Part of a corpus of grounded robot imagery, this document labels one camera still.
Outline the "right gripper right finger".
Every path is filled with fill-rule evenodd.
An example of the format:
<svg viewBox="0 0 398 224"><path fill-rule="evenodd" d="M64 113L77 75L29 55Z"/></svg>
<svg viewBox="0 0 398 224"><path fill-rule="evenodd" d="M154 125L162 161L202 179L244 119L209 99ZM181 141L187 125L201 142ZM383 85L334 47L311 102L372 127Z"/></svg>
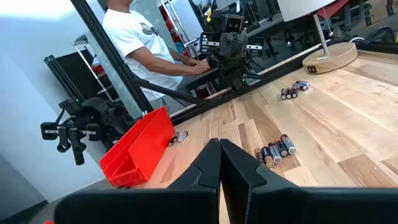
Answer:
<svg viewBox="0 0 398 224"><path fill-rule="evenodd" d="M231 223L397 224L396 188L299 187L230 140L221 148Z"/></svg>

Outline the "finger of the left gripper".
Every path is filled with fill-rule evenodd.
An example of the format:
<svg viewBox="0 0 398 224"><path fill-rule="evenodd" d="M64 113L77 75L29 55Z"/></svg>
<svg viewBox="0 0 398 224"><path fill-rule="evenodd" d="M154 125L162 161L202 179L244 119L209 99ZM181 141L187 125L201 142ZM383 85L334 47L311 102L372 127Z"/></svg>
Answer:
<svg viewBox="0 0 398 224"><path fill-rule="evenodd" d="M240 60L246 56L246 47L248 44L248 35L246 32L242 33L234 33L234 55L233 58L236 60Z"/></svg>
<svg viewBox="0 0 398 224"><path fill-rule="evenodd" d="M232 33L222 33L220 37L220 56L230 58L232 54L232 43L234 35Z"/></svg>

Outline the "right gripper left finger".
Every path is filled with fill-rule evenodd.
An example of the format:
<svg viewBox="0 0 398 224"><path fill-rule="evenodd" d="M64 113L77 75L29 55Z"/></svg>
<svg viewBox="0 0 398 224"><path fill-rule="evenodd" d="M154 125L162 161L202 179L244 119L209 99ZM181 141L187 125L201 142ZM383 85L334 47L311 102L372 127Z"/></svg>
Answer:
<svg viewBox="0 0 398 224"><path fill-rule="evenodd" d="M55 224L218 223L221 144L210 139L165 189L88 190L55 207Z"/></svg>

